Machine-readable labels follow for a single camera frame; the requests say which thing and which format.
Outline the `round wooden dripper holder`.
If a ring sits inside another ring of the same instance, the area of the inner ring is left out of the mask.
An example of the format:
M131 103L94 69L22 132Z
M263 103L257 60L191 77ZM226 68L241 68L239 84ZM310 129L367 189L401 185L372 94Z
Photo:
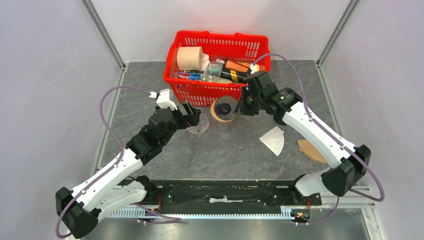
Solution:
M218 122L220 122L220 123L229 123L229 122L232 122L233 120L235 120L236 119L236 115L232 118L232 119L229 119L229 120L224 120L224 119L221 119L221 118L219 118L218 117L218 115L216 114L216 112L215 112L215 104L216 104L216 100L215 101L213 101L212 102L212 104L211 104L211 106L210 106L210 113L211 113L211 116L216 120L216 121L218 121Z

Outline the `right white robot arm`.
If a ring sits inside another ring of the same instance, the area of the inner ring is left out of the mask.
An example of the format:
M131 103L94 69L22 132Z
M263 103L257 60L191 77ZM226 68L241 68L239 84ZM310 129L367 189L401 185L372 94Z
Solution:
M238 112L254 116L264 110L279 125L300 133L325 158L328 168L306 174L288 191L289 200L300 205L309 196L328 190L343 197L366 173L371 150L344 139L305 107L299 94L289 87L279 90L269 74L260 70L246 78L241 89Z

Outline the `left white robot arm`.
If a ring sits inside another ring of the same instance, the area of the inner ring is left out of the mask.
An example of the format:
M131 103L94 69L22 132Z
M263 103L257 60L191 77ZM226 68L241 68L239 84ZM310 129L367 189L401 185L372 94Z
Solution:
M156 189L141 180L119 190L113 188L159 155L176 131L199 124L202 112L187 101L183 107L186 114L177 106L157 105L147 124L121 147L114 160L72 189L62 187L56 192L58 238L81 239L110 213L141 201L152 204L156 200Z

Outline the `white paper coffee filter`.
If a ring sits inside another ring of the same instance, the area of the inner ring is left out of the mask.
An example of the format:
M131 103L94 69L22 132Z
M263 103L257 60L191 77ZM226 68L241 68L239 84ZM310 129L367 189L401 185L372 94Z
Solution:
M265 146L270 149L276 156L279 156L285 144L284 133L285 132L278 126L275 126L262 135L259 140L265 144Z

